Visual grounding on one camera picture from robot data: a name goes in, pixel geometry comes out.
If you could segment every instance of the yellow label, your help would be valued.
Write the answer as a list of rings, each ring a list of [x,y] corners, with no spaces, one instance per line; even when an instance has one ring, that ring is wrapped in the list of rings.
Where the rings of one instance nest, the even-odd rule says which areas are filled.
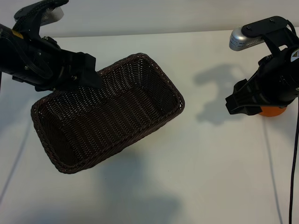
[[[24,39],[23,35],[20,34],[19,32],[14,31],[13,29],[11,30],[11,32],[13,32],[13,35],[15,35],[15,36],[17,36],[17,37],[19,37],[19,38],[21,38],[21,39]]]

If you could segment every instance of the brown woven basket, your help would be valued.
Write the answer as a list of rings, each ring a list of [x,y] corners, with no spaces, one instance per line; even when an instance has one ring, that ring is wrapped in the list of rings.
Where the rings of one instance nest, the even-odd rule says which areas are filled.
[[[62,173],[97,165],[184,109],[182,95],[146,54],[131,55],[98,74],[101,90],[55,91],[32,106],[38,137]]]

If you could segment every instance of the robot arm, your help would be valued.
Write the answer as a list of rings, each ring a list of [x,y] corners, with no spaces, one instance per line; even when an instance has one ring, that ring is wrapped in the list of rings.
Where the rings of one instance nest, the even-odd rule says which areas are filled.
[[[20,9],[13,29],[0,24],[0,72],[35,86],[36,91],[101,88],[93,56],[63,50],[51,37],[39,36],[40,26],[62,18],[60,6],[67,2],[44,0]]]

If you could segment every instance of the black cable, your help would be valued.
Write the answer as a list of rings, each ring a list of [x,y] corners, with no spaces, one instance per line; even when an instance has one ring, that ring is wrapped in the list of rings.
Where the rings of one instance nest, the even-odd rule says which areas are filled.
[[[298,149],[298,136],[299,136],[299,98],[298,98],[298,116],[297,116],[297,127],[296,127],[295,146],[294,146],[294,157],[293,157],[292,175],[291,175],[289,224],[292,224],[294,175],[295,175],[296,158],[297,158],[297,149]]]

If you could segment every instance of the white surface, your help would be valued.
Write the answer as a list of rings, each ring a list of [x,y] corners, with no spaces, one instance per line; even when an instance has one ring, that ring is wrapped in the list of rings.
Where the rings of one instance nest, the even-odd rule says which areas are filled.
[[[0,23],[10,28],[14,14],[37,0],[3,0]],[[71,0],[61,21],[42,35],[102,36],[234,29],[274,15],[299,26],[297,0]]]
[[[97,69],[147,53],[177,86],[186,107],[122,153],[73,175],[55,169],[31,125],[0,205],[0,223],[279,224],[279,216],[287,223],[297,103],[276,118],[229,115],[225,97],[269,53],[265,45],[231,51],[230,33],[57,38],[64,49],[95,56]],[[45,94],[5,78],[0,189],[31,123],[29,109]],[[294,223],[298,181],[297,169]]]

